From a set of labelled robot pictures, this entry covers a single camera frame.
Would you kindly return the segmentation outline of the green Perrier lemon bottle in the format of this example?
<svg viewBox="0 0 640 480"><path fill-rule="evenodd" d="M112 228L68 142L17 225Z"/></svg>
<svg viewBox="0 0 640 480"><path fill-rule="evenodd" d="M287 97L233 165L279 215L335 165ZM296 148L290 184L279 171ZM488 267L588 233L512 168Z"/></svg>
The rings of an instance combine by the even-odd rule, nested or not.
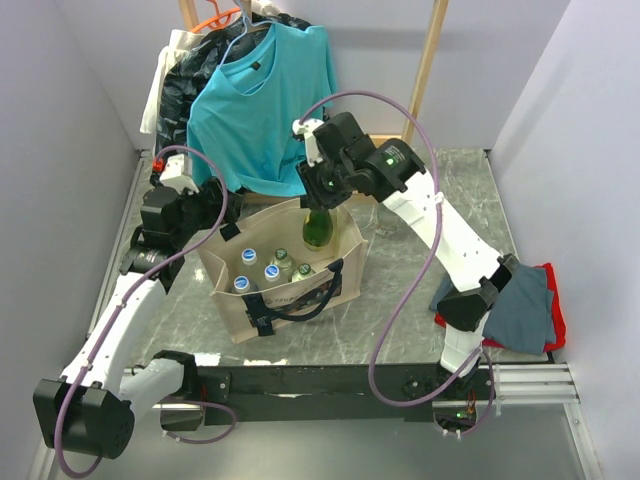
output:
<svg viewBox="0 0 640 480"><path fill-rule="evenodd" d="M303 242L310 250L321 250L331 242L333 230L333 220L328 210L310 210L302 226Z"/></svg>

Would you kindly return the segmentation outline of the cream canvas tote bag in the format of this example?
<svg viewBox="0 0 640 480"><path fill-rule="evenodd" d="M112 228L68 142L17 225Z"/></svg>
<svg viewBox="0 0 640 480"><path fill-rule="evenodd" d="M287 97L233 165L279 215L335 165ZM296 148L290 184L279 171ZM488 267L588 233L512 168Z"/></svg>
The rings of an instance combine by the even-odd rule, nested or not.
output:
<svg viewBox="0 0 640 480"><path fill-rule="evenodd" d="M272 205L224 226L198 248L213 285L212 300L234 343L271 336L277 328L314 319L360 295L367 241L354 217L344 205L332 210L332 238L327 246L312 251L302 237L308 213L297 199ZM254 249L262 262L284 248L296 263L309 264L314 274L240 294L233 281L240 275L240 256L247 248Z"/></svg>

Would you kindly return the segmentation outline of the chang soda bottle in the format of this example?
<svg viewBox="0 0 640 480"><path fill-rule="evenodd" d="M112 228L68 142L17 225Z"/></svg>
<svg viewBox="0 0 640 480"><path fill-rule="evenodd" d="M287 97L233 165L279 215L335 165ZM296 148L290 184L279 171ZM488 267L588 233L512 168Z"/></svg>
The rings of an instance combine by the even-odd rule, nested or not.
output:
<svg viewBox="0 0 640 480"><path fill-rule="evenodd" d="M400 218L384 204L380 203L376 205L375 223L377 235L383 238L393 236L398 230L399 222Z"/></svg>
<svg viewBox="0 0 640 480"><path fill-rule="evenodd" d="M294 271L291 282L299 282L306 280L307 278L313 276L315 274L315 270L308 263L301 263L297 269Z"/></svg>
<svg viewBox="0 0 640 480"><path fill-rule="evenodd" d="M291 276L295 271L295 261L285 248L275 250L272 264L276 265L282 274Z"/></svg>

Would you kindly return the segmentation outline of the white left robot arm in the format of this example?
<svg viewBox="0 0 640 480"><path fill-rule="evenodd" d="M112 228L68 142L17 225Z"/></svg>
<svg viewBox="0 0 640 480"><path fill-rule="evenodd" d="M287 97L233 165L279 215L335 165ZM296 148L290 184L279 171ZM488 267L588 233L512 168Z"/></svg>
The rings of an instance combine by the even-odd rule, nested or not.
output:
<svg viewBox="0 0 640 480"><path fill-rule="evenodd" d="M199 406L204 387L193 355L163 350L140 373L125 377L127 361L200 231L213 234L237 220L240 196L211 178L196 192L157 185L143 197L141 223L130 239L112 297L90 336L56 380L33 394L47 447L115 459L137 420L165 399Z"/></svg>

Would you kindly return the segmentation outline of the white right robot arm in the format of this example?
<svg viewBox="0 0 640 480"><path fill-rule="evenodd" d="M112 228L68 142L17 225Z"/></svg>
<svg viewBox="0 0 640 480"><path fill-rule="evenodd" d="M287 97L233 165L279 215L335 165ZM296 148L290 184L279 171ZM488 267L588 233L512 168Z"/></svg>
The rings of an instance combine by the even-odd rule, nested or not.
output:
<svg viewBox="0 0 640 480"><path fill-rule="evenodd" d="M460 398L473 386L488 313L519 262L488 245L445 199L436 173L403 140L375 145L354 116L296 120L306 159L297 167L314 210L334 209L355 192L373 197L407 224L445 268L452 287L437 304L445 341L441 392Z"/></svg>

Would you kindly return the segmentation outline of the blue-cap water bottle labelled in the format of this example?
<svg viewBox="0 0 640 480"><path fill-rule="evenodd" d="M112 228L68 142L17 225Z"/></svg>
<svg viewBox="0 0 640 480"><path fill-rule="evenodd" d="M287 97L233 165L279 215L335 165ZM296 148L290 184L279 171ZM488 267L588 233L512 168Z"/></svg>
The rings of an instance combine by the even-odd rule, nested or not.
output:
<svg viewBox="0 0 640 480"><path fill-rule="evenodd" d="M248 293L256 293L259 291L258 286L250 278L245 275L239 275L233 280L231 292L238 295Z"/></svg>

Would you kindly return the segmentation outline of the blue-cap water bottle front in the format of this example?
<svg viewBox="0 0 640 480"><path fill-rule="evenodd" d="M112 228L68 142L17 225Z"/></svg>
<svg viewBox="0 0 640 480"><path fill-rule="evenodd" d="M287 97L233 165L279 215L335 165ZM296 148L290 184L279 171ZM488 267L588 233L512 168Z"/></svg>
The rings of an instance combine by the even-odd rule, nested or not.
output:
<svg viewBox="0 0 640 480"><path fill-rule="evenodd" d="M264 269L264 289L274 288L287 283L287 276L275 264L269 264Z"/></svg>

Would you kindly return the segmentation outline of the Chang soda bottle front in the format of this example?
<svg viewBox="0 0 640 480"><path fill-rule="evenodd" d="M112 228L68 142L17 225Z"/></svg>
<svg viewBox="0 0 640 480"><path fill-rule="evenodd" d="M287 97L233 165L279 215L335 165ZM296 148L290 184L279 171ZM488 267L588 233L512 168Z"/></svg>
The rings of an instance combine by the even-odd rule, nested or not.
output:
<svg viewBox="0 0 640 480"><path fill-rule="evenodd" d="M308 263L301 263L297 269L294 271L291 282L299 282L306 280L307 278L313 276L315 274L315 270Z"/></svg>

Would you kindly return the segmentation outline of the light blue clothes hanger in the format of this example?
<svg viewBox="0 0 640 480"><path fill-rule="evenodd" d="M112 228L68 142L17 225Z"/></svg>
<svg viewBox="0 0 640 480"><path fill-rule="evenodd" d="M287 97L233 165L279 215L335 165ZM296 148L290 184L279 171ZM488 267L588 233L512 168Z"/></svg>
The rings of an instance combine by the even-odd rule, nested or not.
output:
<svg viewBox="0 0 640 480"><path fill-rule="evenodd" d="M253 21L253 9L252 9L252 1L251 0L234 0L234 4L237 5L241 9L242 13L242 21L243 21L243 31L240 35L235 37L228 45L226 51L222 55L219 60L219 65L222 65L227 60L229 53L233 50L234 46L238 44L243 38L251 35L253 32L269 29L271 26L270 21L261 21L254 22Z"/></svg>

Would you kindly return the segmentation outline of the cream hanging garment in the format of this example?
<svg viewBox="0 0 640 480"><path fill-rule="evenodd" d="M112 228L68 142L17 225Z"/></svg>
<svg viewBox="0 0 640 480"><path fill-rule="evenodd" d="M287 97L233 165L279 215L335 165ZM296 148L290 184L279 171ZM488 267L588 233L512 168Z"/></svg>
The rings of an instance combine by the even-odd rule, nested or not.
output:
<svg viewBox="0 0 640 480"><path fill-rule="evenodd" d="M167 73L203 38L204 35L199 33L179 29L171 31L169 43L158 55L156 70L141 118L139 131L142 134L151 135L156 132L161 93Z"/></svg>

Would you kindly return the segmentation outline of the orange clothes hanger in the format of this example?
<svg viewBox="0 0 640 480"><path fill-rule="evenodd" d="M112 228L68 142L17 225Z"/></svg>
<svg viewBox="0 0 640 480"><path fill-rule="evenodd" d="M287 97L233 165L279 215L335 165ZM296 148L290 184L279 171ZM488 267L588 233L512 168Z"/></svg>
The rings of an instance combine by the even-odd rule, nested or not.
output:
<svg viewBox="0 0 640 480"><path fill-rule="evenodd" d="M217 0L208 0L213 5L215 14L207 20L195 25L190 29L191 33L201 33L205 29L211 31L224 29L229 26L233 20L237 20L242 13L239 7L229 8L222 11Z"/></svg>

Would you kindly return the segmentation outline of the wooden clothes rack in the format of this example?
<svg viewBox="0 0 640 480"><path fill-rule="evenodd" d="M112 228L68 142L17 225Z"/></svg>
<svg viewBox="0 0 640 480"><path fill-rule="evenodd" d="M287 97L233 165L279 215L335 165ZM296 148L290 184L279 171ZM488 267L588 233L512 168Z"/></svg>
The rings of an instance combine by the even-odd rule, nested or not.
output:
<svg viewBox="0 0 640 480"><path fill-rule="evenodd" d="M208 25L208 21L201 22L198 18L198 12L194 1L180 0L178 6L183 18L184 25L187 30L198 33ZM376 134L371 138L377 146L380 146L386 140L392 138L400 138L410 143L414 133L417 130L415 122L418 119L420 109L423 103L426 85L431 73L433 61L439 45L441 32L448 10L449 2L446 0L437 0L433 2L428 31L425 37L422 53L418 65L416 79L414 81L413 90L407 110L411 117L404 122L404 126L400 135L392 134Z"/></svg>

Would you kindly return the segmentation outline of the folded grey-blue garment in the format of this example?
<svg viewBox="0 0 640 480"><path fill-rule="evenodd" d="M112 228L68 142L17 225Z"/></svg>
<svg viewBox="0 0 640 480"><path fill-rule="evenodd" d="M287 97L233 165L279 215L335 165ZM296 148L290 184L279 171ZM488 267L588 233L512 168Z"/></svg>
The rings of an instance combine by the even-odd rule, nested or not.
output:
<svg viewBox="0 0 640 480"><path fill-rule="evenodd" d="M502 268L494 276L462 291L445 277L430 310L446 328L445 352L467 356L490 340L508 350L540 355L557 339L552 305L555 293L542 267Z"/></svg>

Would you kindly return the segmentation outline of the folded red garment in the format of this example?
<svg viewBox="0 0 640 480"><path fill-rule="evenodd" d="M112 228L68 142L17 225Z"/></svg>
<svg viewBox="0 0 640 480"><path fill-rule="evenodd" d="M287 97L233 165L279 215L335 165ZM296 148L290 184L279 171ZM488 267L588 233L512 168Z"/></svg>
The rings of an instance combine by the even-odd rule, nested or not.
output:
<svg viewBox="0 0 640 480"><path fill-rule="evenodd" d="M492 307L484 327L485 346L541 355L566 344L553 265L522 265Z"/></svg>

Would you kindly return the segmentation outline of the aluminium extrusion rail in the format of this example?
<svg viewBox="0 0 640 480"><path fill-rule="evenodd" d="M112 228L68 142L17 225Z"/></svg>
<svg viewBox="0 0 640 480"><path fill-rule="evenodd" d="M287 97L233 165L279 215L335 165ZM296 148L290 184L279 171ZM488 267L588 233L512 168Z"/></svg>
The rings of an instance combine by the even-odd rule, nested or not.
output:
<svg viewBox="0 0 640 480"><path fill-rule="evenodd" d="M580 402L566 364L498 364L493 367L497 398L512 405Z"/></svg>

